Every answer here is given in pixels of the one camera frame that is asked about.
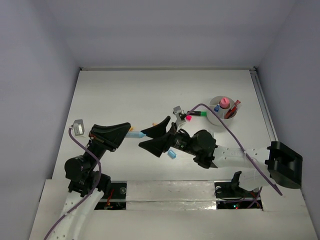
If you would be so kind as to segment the blue marker cap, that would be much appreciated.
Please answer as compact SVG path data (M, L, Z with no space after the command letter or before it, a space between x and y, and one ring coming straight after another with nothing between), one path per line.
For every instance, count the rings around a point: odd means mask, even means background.
M172 150L169 149L167 152L167 155L171 158L171 159L175 159L177 157L177 154Z

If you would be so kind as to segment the blue highlighter marker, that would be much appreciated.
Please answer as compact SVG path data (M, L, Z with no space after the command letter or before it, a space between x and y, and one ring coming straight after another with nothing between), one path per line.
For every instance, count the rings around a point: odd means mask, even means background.
M134 138L134 139L141 139L141 138L144 138L146 137L147 135L144 134L143 132L141 131L129 131L127 134L126 134L126 138Z

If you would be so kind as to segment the black pink highlighter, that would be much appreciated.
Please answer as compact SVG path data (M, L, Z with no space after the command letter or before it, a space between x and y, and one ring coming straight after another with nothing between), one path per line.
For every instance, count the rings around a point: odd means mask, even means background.
M186 119L187 121L191 121L192 116L191 116L191 115L187 115L187 116L185 117L185 119Z

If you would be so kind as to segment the black green highlighter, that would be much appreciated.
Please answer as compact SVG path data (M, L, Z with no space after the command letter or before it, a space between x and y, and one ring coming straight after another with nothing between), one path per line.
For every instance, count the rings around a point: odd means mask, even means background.
M198 116L198 117L206 117L207 112L206 111L192 111L190 113L191 116Z

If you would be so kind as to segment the blue spray bottle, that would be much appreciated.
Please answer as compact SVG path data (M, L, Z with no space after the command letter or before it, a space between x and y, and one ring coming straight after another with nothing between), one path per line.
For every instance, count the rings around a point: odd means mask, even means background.
M214 108L214 111L215 111L215 112L218 112L219 110L220 110L220 105L217 104L217 105L215 106L215 108Z

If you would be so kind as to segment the red gel pen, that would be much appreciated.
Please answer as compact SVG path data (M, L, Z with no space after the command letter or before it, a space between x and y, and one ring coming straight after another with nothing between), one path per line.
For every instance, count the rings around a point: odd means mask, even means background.
M234 103L234 106L233 106L233 108L231 109L228 118L231 118L231 117L236 113L236 111L237 111L237 109L238 109L238 105L240 105L240 104L241 104L241 101L239 101L239 100L237 100L237 101Z

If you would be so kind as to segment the dark red refill pen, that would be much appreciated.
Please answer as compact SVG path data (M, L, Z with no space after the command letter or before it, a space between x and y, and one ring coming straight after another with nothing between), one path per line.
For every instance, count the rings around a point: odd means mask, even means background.
M224 119L229 119L229 115L230 115L230 112L231 112L231 109L232 108L230 108L229 110L228 110L228 112L224 115Z

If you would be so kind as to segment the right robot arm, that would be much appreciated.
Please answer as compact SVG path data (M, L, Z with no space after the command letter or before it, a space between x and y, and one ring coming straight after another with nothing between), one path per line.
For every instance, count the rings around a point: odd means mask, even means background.
M193 161L204 169L237 168L230 190L235 196L270 185L276 192L279 187L301 189L303 157L280 141L270 146L244 149L216 144L216 139L205 129L190 136L167 116L161 123L142 132L149 138L139 147L156 157L171 148L193 156Z

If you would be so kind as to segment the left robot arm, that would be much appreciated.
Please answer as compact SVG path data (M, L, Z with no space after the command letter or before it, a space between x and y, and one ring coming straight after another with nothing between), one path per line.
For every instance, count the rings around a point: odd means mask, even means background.
M87 145L76 138L76 127L68 129L69 137L84 150L82 155L64 164L65 177L70 181L59 219L45 235L46 240L79 240L97 203L111 191L110 176L102 173L101 158L105 152L115 152L131 128L128 122L112 125L93 125Z

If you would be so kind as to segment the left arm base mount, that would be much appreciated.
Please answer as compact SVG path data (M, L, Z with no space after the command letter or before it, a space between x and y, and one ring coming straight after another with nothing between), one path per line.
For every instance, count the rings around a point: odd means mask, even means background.
M96 204L95 210L125 210L127 207L127 182L113 181L110 191Z

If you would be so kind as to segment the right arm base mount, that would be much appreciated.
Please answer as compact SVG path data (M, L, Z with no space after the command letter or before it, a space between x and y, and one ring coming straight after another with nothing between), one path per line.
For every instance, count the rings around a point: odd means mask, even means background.
M230 181L214 183L216 208L218 210L263 209L261 200L262 188L252 191L240 187L241 171L236 172Z

